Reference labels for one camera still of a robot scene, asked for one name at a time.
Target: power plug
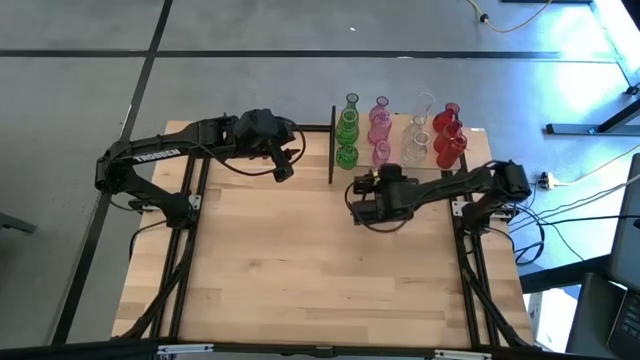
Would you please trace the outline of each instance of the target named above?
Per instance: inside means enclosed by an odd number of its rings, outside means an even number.
[[[546,171],[540,174],[540,179],[538,180],[538,185],[545,190],[553,190],[561,184],[562,182],[555,178],[551,172]]]

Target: gray floor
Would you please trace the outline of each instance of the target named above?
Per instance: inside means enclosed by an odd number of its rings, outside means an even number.
[[[479,1],[496,24],[524,19],[538,5]],[[161,0],[11,0],[0,3],[0,48],[145,49]],[[609,46],[584,5],[552,5],[530,26],[500,35],[478,26],[464,0],[176,0],[162,49],[365,49],[563,51],[588,57]],[[117,139],[141,59],[0,58],[0,210],[38,224],[25,236],[0,232],[0,347],[49,341],[97,193],[94,160]],[[360,94],[361,109],[386,94],[395,112],[414,109],[429,89],[440,106],[456,101],[462,120],[484,127],[493,155],[571,180],[638,138],[548,137],[551,121],[600,121],[633,100],[616,64],[525,60],[158,59],[133,138],[167,120],[270,107],[299,123],[326,124],[330,106]],[[626,177],[630,158],[575,187],[537,194],[555,207]],[[148,176],[151,168],[141,172]],[[572,215],[619,211],[621,193]],[[117,198],[121,203],[124,197]],[[107,339],[126,275],[127,246],[139,218],[109,212],[71,341]],[[583,257],[604,254],[615,222],[561,230]],[[525,245],[537,230],[514,234]],[[553,231],[536,268],[576,261]]]

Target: glass bottle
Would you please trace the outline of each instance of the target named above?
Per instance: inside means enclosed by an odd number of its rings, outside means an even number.
[[[427,157],[427,145],[430,136],[426,131],[419,131],[413,139],[402,147],[401,161],[404,166],[416,167]]]
[[[389,113],[378,113],[371,122],[369,133],[367,133],[369,144],[375,145],[380,140],[387,140],[389,138],[389,131],[391,131],[391,118],[389,117]]]
[[[445,144],[444,149],[442,149],[440,154],[438,154],[438,157],[436,158],[436,164],[438,164],[438,166],[442,169],[450,168],[466,148],[466,136],[457,135],[456,137],[449,139],[449,141]]]
[[[344,110],[353,109],[356,112],[358,112],[358,109],[356,109],[356,103],[358,102],[358,100],[360,100],[360,97],[358,96],[358,94],[356,94],[356,93],[348,93],[347,94],[347,106],[345,106]]]
[[[340,145],[353,145],[359,134],[358,112],[353,109],[344,109],[336,126],[336,140]]]
[[[431,107],[435,102],[436,102],[436,98],[433,97],[433,95],[431,95],[430,93],[426,91],[422,91],[418,93],[418,101],[416,103],[416,112],[412,119],[413,123],[418,123],[422,125],[426,124],[427,117],[429,117],[429,110],[431,110]]]
[[[336,152],[336,162],[345,170],[353,169],[358,165],[358,149],[353,145],[339,147]]]
[[[414,116],[411,122],[402,131],[402,145],[406,145],[409,141],[413,141],[413,136],[423,131],[424,124],[426,124],[426,117]]]
[[[384,96],[378,96],[376,99],[376,106],[371,109],[369,112],[369,121],[373,122],[373,119],[381,112],[386,112],[389,117],[391,117],[389,111],[386,109],[387,105],[389,105],[389,99]]]
[[[460,106],[456,103],[447,103],[444,107],[444,111],[436,115],[433,119],[433,129],[436,132],[441,132],[445,126],[449,125],[454,119],[457,119],[460,112]]]
[[[457,135],[462,135],[462,121],[453,120],[449,125],[442,129],[442,132],[438,134],[436,139],[433,141],[433,149],[440,153],[447,142],[449,142],[449,139],[454,138]]]
[[[389,156],[391,156],[391,145],[386,140],[378,141],[373,149],[373,165],[380,167],[389,160]]]

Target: wooden table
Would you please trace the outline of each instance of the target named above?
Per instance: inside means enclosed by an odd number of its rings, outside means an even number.
[[[166,132],[187,124],[170,121]],[[465,128],[465,134],[469,168],[491,159],[484,130]],[[305,156],[281,184],[272,176],[237,175],[212,161],[180,338],[469,348],[448,202],[423,206],[395,234],[354,226],[344,204],[354,172],[336,168],[333,184],[327,184],[329,134],[306,136]],[[154,183],[179,191],[185,162],[158,162]],[[232,164],[248,171],[273,166],[270,160]],[[425,170],[421,177],[440,178],[440,171]],[[162,218],[160,212],[145,214],[141,226]],[[498,221],[492,226],[506,230]],[[169,235],[170,229],[158,227],[138,236],[114,335],[126,331],[156,295]],[[532,342],[511,244],[487,234],[483,245],[495,303]],[[476,312],[481,339],[488,343],[477,299]]]

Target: pink glass vase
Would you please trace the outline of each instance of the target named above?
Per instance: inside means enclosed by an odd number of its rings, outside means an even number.
[[[380,113],[386,113],[389,116],[389,111],[387,110],[387,105],[389,105],[389,99],[384,96],[378,96],[376,99],[376,106],[369,111],[369,121],[373,122],[373,120]]]
[[[380,167],[389,160],[389,156],[391,156],[391,145],[386,140],[378,141],[373,149],[373,165]]]
[[[391,118],[387,112],[379,113],[373,121],[367,134],[369,144],[375,145],[380,140],[387,140],[391,131]]]

